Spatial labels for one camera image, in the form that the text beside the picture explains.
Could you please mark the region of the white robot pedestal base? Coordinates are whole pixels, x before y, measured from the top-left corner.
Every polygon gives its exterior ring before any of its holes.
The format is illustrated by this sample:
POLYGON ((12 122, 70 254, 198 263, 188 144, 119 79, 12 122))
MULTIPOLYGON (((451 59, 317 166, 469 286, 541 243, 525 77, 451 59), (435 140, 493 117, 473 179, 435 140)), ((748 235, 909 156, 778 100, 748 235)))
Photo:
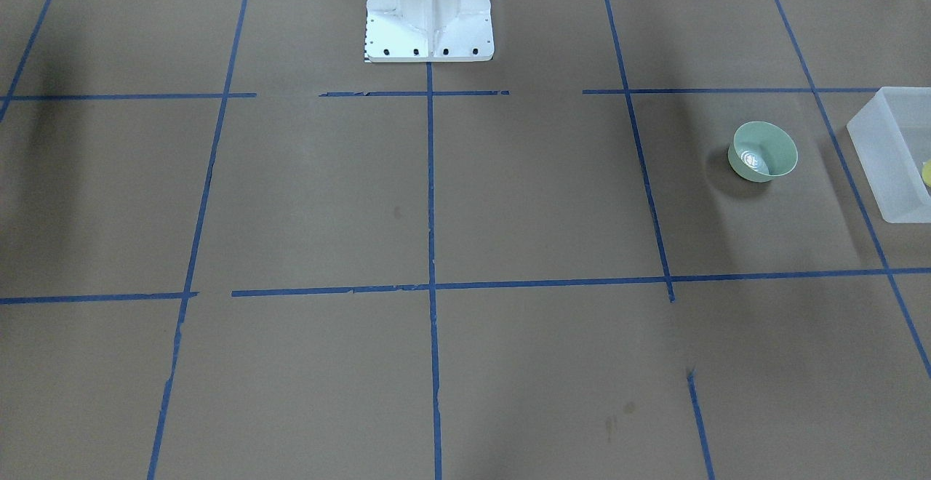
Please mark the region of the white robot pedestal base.
POLYGON ((491 0, 366 0, 367 63, 472 63, 495 56, 491 0))

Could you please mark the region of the yellow plastic cup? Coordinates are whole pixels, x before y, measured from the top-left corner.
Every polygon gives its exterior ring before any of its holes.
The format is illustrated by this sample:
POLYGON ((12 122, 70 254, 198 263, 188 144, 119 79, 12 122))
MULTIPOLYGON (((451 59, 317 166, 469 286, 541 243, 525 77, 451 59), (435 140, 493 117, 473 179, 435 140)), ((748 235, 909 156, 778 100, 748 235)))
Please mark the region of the yellow plastic cup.
POLYGON ((922 165, 920 174, 921 174, 922 182, 928 188, 930 188, 931 186, 931 161, 927 161, 924 163, 924 165, 922 165))

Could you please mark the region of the translucent white plastic bin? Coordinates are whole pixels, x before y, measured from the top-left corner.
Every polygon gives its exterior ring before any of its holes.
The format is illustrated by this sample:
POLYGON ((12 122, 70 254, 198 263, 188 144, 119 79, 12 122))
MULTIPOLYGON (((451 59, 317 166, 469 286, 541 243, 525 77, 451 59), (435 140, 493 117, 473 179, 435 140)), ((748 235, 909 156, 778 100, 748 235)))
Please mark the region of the translucent white plastic bin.
POLYGON ((930 222, 930 89, 882 87, 847 125, 882 219, 930 222))

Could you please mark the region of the green bowl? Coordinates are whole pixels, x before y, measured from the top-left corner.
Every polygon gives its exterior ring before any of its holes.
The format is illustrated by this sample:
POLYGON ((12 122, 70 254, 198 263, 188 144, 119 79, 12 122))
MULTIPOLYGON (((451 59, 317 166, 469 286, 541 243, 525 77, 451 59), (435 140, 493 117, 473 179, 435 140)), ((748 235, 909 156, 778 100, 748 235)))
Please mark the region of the green bowl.
POLYGON ((798 164, 799 152, 784 129, 757 120, 735 130, 727 159, 737 176, 762 184, 791 174, 798 164))

